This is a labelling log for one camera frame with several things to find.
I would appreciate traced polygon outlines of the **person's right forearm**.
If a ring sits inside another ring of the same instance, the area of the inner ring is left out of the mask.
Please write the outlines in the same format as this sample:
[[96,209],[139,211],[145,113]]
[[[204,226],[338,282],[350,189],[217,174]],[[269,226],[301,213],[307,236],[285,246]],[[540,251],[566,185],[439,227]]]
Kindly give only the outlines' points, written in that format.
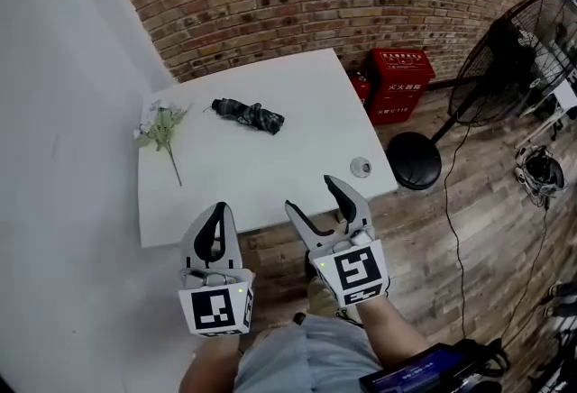
[[356,309],[383,369],[392,368],[430,348],[425,336],[385,296],[363,301]]

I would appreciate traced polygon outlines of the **red fire extinguisher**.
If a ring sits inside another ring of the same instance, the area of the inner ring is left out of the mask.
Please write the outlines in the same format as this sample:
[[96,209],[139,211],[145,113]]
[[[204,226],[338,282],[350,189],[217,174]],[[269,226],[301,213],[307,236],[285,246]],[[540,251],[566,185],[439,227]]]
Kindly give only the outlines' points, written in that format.
[[371,97],[371,82],[364,71],[348,72],[353,89],[359,97],[364,109],[367,108]]

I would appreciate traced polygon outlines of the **artificial flower bouquet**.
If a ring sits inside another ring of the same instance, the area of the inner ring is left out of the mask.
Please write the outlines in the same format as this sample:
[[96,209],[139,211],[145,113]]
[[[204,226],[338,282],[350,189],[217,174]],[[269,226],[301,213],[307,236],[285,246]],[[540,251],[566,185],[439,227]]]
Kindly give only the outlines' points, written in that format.
[[180,186],[182,186],[182,181],[171,141],[177,126],[185,119],[188,110],[189,107],[180,108],[175,104],[167,104],[162,100],[157,100],[150,105],[147,114],[139,124],[138,129],[134,131],[133,136],[138,148],[154,145],[156,151],[165,150],[168,153]]

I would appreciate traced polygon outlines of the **black standing fan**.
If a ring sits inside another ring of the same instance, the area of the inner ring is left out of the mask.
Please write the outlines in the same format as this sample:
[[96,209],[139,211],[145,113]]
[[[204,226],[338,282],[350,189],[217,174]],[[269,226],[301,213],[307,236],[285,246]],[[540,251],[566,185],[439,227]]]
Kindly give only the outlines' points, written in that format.
[[397,182],[434,185],[436,144],[455,125],[479,127],[522,114],[577,69],[577,0],[524,0],[493,21],[452,80],[448,119],[432,136],[404,132],[386,150]]

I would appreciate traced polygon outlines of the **red fire equipment box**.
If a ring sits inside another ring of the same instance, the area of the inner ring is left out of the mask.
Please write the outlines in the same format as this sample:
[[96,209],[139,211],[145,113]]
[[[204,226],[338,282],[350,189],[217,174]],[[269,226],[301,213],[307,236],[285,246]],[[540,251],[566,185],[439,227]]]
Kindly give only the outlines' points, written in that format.
[[423,50],[372,49],[369,77],[368,116],[382,125],[405,122],[435,73]]

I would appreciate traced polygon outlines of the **white table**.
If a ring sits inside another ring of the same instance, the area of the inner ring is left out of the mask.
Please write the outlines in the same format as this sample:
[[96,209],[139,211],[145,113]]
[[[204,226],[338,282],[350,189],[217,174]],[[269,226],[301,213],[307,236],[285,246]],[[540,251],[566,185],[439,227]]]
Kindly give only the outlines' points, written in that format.
[[[209,106],[230,98],[260,103],[285,117],[271,135],[225,120]],[[394,191],[380,140],[335,52],[330,49],[267,59],[164,89],[144,99],[188,108],[171,145],[182,186],[166,151],[141,148],[138,201],[141,244],[177,243],[208,207],[226,202],[239,232],[287,221],[285,201],[307,215],[335,209],[324,175],[366,198]],[[371,163],[356,178],[350,163]]]

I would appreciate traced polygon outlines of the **dark plaid umbrella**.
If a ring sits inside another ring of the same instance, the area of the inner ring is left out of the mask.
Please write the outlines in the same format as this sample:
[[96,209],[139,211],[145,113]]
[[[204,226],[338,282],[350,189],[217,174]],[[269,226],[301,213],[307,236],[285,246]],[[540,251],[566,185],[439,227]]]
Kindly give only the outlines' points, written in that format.
[[285,117],[265,109],[260,103],[246,105],[230,98],[215,99],[209,106],[225,120],[235,121],[252,129],[277,134],[285,123]]

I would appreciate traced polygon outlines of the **person's light blue shirt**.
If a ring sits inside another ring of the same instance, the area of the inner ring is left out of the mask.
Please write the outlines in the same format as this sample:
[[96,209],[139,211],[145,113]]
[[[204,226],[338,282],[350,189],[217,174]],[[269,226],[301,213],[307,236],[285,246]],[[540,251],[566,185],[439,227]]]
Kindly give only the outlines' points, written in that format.
[[243,355],[234,393],[362,393],[360,378],[379,370],[363,329],[308,315],[271,331]]

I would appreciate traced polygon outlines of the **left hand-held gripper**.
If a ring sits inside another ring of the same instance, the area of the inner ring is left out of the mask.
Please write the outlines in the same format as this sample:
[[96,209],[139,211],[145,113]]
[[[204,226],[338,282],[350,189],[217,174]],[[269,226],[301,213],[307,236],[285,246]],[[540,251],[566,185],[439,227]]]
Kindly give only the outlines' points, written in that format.
[[231,207],[218,202],[202,212],[184,234],[181,252],[187,268],[204,264],[220,269],[180,271],[179,300],[188,330],[199,336],[249,333],[254,274],[236,269],[242,264]]

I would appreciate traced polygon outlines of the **black device with screen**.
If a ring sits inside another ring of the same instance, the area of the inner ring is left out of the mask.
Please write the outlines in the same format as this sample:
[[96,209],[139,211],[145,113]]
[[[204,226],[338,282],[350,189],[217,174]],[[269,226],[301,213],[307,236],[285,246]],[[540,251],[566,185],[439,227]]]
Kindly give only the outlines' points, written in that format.
[[392,368],[359,378],[363,393],[429,393],[451,385],[467,364],[467,356],[438,343]]

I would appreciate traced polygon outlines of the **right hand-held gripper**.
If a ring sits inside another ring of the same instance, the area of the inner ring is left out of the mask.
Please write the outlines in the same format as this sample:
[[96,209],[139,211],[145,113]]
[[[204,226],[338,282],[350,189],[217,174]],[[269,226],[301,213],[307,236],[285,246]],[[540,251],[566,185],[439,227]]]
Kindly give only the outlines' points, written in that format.
[[343,235],[349,237],[336,240],[336,230],[321,231],[288,200],[285,212],[300,239],[312,251],[309,261],[338,305],[356,306],[385,294],[389,273],[384,252],[380,241],[372,237],[368,201],[339,178],[324,175],[324,181],[345,223]]

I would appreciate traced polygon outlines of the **person's left forearm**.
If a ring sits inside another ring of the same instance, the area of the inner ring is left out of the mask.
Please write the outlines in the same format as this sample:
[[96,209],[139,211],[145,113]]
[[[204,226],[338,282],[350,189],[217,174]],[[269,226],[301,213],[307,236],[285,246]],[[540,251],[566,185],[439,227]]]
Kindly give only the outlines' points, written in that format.
[[206,339],[182,378],[179,393],[233,393],[239,348],[239,335]]

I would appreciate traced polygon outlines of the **person's khaki trousers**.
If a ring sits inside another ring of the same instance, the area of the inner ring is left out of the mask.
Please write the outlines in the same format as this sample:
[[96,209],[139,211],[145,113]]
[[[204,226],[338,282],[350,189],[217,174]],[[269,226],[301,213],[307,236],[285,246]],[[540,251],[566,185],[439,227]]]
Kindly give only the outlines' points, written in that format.
[[310,315],[341,317],[342,311],[330,290],[319,277],[313,277],[307,286],[307,301]]

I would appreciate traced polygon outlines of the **headset on floor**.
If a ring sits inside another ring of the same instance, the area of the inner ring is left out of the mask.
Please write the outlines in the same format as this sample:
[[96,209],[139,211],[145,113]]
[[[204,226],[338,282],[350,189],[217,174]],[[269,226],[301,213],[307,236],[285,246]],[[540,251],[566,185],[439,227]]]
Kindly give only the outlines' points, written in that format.
[[522,147],[514,174],[537,207],[549,209],[551,199],[566,188],[563,169],[545,145]]

